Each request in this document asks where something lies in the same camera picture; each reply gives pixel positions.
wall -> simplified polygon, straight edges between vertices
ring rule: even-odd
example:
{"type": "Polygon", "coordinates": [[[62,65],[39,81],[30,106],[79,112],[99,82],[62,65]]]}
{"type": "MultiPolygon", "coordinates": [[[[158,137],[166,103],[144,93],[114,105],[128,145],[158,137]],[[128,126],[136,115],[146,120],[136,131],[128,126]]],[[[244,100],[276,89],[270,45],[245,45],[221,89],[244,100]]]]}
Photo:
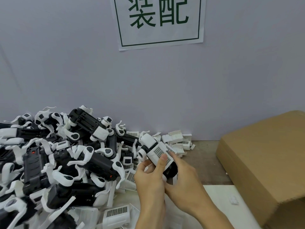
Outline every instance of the wall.
{"type": "Polygon", "coordinates": [[[203,44],[119,52],[109,0],[0,0],[0,120],[46,106],[221,135],[305,110],[305,0],[207,0],[203,44]]]}

paper sign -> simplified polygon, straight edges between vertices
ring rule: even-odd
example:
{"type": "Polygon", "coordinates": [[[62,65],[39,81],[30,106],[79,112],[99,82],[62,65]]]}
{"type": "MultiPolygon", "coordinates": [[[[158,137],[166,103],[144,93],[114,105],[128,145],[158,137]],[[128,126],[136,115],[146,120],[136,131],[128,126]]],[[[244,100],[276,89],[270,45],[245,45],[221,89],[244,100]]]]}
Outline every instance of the paper sign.
{"type": "Polygon", "coordinates": [[[206,0],[110,0],[119,50],[203,42],[206,0]]]}

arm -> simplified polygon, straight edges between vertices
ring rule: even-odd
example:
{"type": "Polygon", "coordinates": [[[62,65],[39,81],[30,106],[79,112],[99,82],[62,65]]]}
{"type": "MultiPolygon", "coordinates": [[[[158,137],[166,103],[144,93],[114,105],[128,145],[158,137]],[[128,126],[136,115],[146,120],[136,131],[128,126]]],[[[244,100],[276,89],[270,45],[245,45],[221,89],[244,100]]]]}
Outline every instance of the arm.
{"type": "Polygon", "coordinates": [[[164,154],[158,161],[144,172],[152,162],[147,160],[138,165],[135,183],[140,199],[140,216],[135,229],[160,229],[165,216],[164,182],[162,174],[166,166],[167,156],[164,154]]]}
{"type": "Polygon", "coordinates": [[[201,184],[196,170],[170,153],[178,166],[176,185],[165,183],[165,193],[182,211],[195,217],[206,229],[234,229],[228,218],[212,202],[201,184]]]}

brown table surface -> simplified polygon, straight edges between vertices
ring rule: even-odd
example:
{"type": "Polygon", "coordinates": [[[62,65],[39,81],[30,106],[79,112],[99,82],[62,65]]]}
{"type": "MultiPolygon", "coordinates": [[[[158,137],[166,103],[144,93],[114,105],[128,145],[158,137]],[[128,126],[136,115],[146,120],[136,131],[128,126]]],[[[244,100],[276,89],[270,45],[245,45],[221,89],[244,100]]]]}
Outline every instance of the brown table surface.
{"type": "Polygon", "coordinates": [[[219,141],[192,141],[194,150],[185,150],[183,160],[195,167],[203,185],[233,185],[230,177],[216,157],[219,141]]]}

person's right hand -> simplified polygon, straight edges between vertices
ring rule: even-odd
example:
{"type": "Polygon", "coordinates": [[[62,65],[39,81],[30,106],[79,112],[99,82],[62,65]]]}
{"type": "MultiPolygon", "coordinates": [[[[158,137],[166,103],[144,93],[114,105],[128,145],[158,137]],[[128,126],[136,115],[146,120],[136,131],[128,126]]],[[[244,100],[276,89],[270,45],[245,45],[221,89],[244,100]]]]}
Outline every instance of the person's right hand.
{"type": "Polygon", "coordinates": [[[178,180],[176,185],[165,183],[165,193],[182,211],[196,217],[198,211],[204,208],[214,208],[211,198],[201,184],[196,169],[180,159],[176,154],[170,153],[178,167],[178,180]]]}

